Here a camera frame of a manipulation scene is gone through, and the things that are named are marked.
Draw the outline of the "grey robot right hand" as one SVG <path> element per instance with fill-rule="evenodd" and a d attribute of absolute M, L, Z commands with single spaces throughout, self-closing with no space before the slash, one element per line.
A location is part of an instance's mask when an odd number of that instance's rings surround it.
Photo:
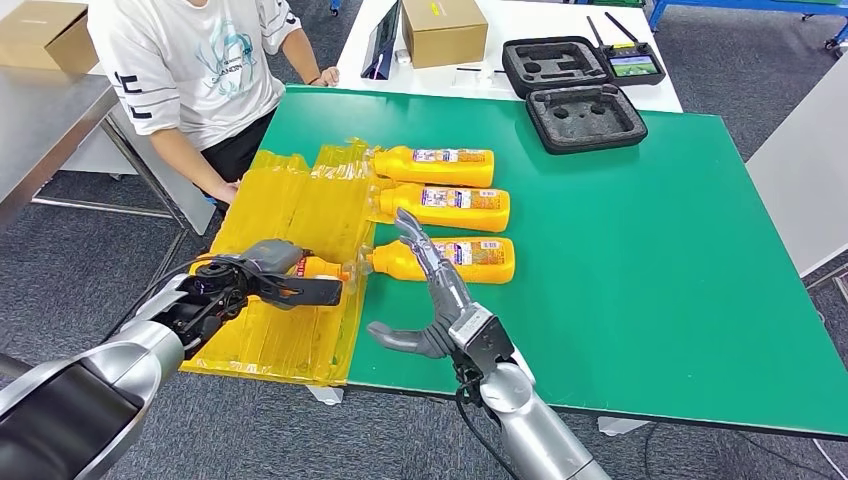
<path fill-rule="evenodd" d="M 381 322 L 371 322 L 367 332 L 389 350 L 433 359 L 449 356 L 457 350 L 449 328 L 471 303 L 469 290 L 455 266 L 438 251 L 411 212 L 398 208 L 395 226 L 401 232 L 400 241 L 413 253 L 425 276 L 434 317 L 421 330 L 394 330 Z"/>

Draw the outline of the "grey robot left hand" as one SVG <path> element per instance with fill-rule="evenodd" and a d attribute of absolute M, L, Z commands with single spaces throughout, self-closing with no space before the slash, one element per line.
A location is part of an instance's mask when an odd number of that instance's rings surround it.
<path fill-rule="evenodd" d="M 237 258 L 254 265 L 262 273 L 287 274 L 300 260 L 311 254 L 310 250 L 289 240 L 274 238 L 255 243 Z"/>

